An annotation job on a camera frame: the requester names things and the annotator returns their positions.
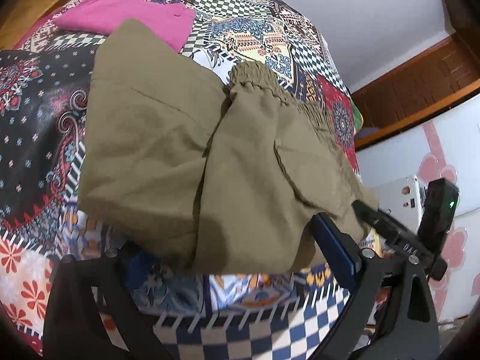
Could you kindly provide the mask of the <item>olive green pants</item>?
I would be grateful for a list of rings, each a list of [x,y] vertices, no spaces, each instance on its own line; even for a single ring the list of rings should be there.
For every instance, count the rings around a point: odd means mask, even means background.
[[[352,203],[377,208],[319,103],[260,62],[223,82],[135,19],[97,50],[85,147],[79,208],[178,272],[297,272],[324,259],[312,216],[359,242]]]

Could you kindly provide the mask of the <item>folded pink garment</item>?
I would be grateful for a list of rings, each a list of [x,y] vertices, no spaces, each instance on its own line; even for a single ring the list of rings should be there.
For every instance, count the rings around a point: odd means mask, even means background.
[[[183,3],[85,0],[53,19],[53,23],[62,30],[108,36],[126,19],[135,19],[179,52],[191,35],[195,16],[195,10]]]

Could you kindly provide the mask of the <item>brown wooden door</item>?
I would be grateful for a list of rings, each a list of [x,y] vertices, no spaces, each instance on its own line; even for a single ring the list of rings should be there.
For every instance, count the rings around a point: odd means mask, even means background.
[[[364,117],[362,150],[479,93],[479,57],[458,34],[433,45],[352,94]]]

